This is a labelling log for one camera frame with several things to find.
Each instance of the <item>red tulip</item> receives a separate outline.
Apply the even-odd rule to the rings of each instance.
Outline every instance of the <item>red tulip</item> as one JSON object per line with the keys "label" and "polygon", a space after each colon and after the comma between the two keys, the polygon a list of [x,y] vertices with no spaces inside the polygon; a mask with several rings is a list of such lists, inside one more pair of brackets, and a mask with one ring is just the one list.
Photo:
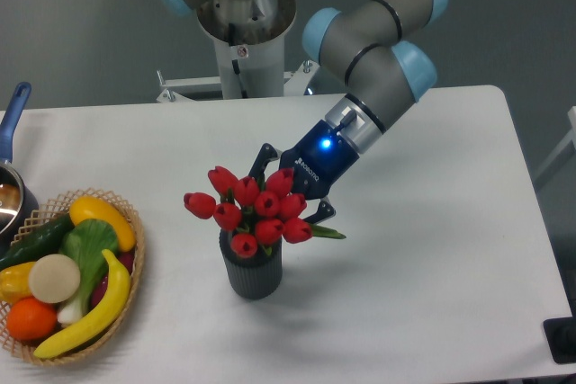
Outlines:
{"label": "red tulip", "polygon": [[251,206],[259,194],[258,183],[250,176],[238,180],[234,185],[234,198],[240,206]]}
{"label": "red tulip", "polygon": [[281,200],[288,195],[288,192],[292,189],[293,182],[294,169],[282,168],[268,177],[268,180],[266,180],[266,190],[275,193]]}
{"label": "red tulip", "polygon": [[221,195],[226,195],[228,189],[234,188],[234,185],[238,182],[238,177],[223,166],[216,166],[216,168],[210,170],[208,178],[214,189]]}
{"label": "red tulip", "polygon": [[260,216],[273,218],[278,214],[278,211],[280,211],[280,200],[278,200],[275,193],[263,191],[256,197],[254,209]]}
{"label": "red tulip", "polygon": [[300,218],[288,219],[284,222],[283,236],[288,243],[304,242],[312,237],[312,228]]}
{"label": "red tulip", "polygon": [[293,193],[287,195],[280,200],[280,213],[278,213],[278,218],[280,220],[296,218],[306,209],[306,206],[304,194]]}
{"label": "red tulip", "polygon": [[232,238],[230,247],[240,258],[250,258],[257,252],[258,243],[251,234],[239,233]]}
{"label": "red tulip", "polygon": [[226,231],[233,231],[242,220],[242,212],[234,204],[223,202],[216,206],[214,219],[216,219],[216,223],[220,228]]}
{"label": "red tulip", "polygon": [[282,236],[284,224],[279,219],[264,219],[256,223],[254,236],[260,245],[271,246]]}
{"label": "red tulip", "polygon": [[209,219],[214,214],[216,200],[204,192],[185,193],[184,207],[200,219]]}

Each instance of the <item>cooking pot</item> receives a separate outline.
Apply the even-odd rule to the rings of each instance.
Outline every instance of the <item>cooking pot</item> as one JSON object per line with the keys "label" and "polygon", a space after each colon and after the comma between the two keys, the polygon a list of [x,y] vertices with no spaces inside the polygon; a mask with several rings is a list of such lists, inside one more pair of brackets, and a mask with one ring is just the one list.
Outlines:
{"label": "cooking pot", "polygon": [[0,123],[0,256],[8,249],[24,220],[38,209],[36,198],[11,165],[14,131],[31,91],[29,83],[16,86]]}

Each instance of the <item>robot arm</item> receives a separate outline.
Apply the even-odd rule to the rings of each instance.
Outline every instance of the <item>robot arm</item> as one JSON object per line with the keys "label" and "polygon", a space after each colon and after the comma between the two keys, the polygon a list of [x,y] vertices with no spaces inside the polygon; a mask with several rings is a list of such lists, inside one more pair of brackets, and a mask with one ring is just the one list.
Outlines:
{"label": "robot arm", "polygon": [[[326,8],[314,14],[304,29],[304,49],[350,92],[293,148],[280,152],[264,144],[249,175],[258,178],[270,161],[280,159],[280,168],[294,169],[292,191],[302,193],[307,200],[320,199],[318,211],[306,220],[319,222],[333,216],[335,211],[328,200],[332,184],[436,82],[433,63],[403,38],[433,22],[447,1],[369,0],[351,13]],[[293,0],[165,3],[177,12],[197,8],[202,27],[215,41],[225,99],[227,94],[281,94],[267,84],[282,83],[284,43],[281,49],[270,47],[292,25]],[[224,44],[224,50],[217,41]],[[234,51],[239,43],[249,44],[253,63],[240,63]],[[241,77],[247,71],[256,71],[245,81],[257,83],[258,89],[246,92]],[[229,91],[229,83],[235,84],[233,91]]]}
{"label": "robot arm", "polygon": [[[436,82],[430,59],[401,39],[433,22],[446,5],[447,0],[370,0],[352,13],[320,10],[306,25],[305,50],[350,93],[293,148],[270,155],[266,144],[261,155],[279,157],[280,168],[294,169],[293,192],[320,198],[309,222],[334,216],[332,184]],[[257,177],[263,167],[266,158],[260,156],[250,175]]]}

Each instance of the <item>fruit basket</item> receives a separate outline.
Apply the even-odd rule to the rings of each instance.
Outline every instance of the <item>fruit basket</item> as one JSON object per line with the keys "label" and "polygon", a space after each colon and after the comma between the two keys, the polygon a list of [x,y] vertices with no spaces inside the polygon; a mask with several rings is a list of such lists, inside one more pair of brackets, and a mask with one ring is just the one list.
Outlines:
{"label": "fruit basket", "polygon": [[103,346],[116,333],[119,326],[126,318],[128,311],[130,310],[134,301],[136,292],[138,291],[145,255],[144,230],[138,212],[126,200],[114,192],[105,192],[103,190],[96,190],[91,188],[85,191],[78,190],[67,192],[60,194],[55,199],[48,200],[48,202],[41,205],[38,210],[35,210],[31,216],[25,220],[24,225],[20,227],[18,234],[14,237],[13,244],[15,242],[19,242],[23,237],[32,232],[38,226],[41,226],[49,220],[55,219],[58,216],[68,212],[70,205],[77,198],[86,195],[99,198],[112,204],[113,207],[117,209],[130,224],[130,227],[134,233],[136,238],[136,246],[128,299],[120,315],[112,322],[110,326],[108,326],[103,331],[103,333],[95,338],[95,340],[88,344],[81,345],[75,351],[64,353],[59,357],[49,360],[39,359],[33,355],[34,350],[38,346],[38,343],[23,343],[15,340],[10,336],[8,330],[6,329],[6,317],[10,311],[10,305],[0,301],[0,344],[5,350],[10,352],[12,356],[20,358],[25,362],[38,366],[58,366],[84,359],[86,356],[90,355],[95,350]]}

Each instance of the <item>vase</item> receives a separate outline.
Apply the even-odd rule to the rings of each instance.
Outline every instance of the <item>vase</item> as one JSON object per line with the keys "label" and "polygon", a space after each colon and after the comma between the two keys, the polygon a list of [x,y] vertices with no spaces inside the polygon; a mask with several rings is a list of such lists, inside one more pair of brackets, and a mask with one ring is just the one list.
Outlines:
{"label": "vase", "polygon": [[270,255],[259,247],[254,256],[239,258],[230,248],[233,234],[220,232],[220,250],[230,286],[245,299],[263,299],[272,294],[282,280],[282,239],[271,246]]}

